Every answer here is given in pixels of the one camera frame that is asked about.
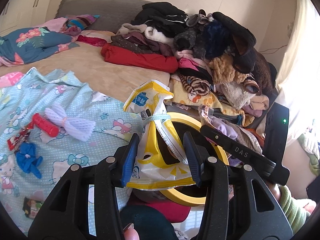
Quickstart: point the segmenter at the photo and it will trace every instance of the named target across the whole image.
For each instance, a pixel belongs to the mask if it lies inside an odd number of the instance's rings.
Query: white curtain
[[[275,102],[290,110],[287,146],[320,117],[320,16],[310,0],[297,0],[292,35],[280,66]],[[264,130],[264,122],[257,132]]]

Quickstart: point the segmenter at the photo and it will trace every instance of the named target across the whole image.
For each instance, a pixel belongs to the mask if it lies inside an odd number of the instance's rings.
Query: blue gripper pad
[[[183,147],[187,156],[192,179],[199,187],[201,185],[201,164],[203,162],[190,132],[185,132],[183,135]]]
[[[127,157],[124,160],[123,169],[122,169],[121,185],[123,187],[125,187],[127,183],[130,181],[134,162],[137,156],[139,142],[140,142],[139,135],[134,133],[124,153],[124,156],[127,155]]]

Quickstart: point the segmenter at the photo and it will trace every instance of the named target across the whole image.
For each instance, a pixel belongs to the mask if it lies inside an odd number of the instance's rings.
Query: gray headboard
[[[88,30],[116,32],[123,23],[131,20],[142,10],[144,0],[62,0],[56,18],[66,15],[100,15]]]

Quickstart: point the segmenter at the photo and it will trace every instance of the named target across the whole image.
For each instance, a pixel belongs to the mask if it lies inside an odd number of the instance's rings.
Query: wardrobe handle
[[[36,4],[36,0],[33,2],[33,7],[35,6],[35,4]]]
[[[38,6],[38,2],[39,2],[39,0],[37,0],[37,4],[36,4],[36,7]]]
[[[8,2],[8,4],[7,4],[7,9],[5,10],[5,15],[6,15],[7,12],[8,12],[9,4],[10,4],[10,2]]]

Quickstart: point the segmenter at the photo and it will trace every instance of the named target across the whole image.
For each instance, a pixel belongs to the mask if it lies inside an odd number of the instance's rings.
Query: green knit sleeve
[[[279,186],[279,189],[281,191],[281,200],[279,204],[295,234],[306,222],[307,211],[298,206],[297,201],[291,197],[291,192],[287,186]]]

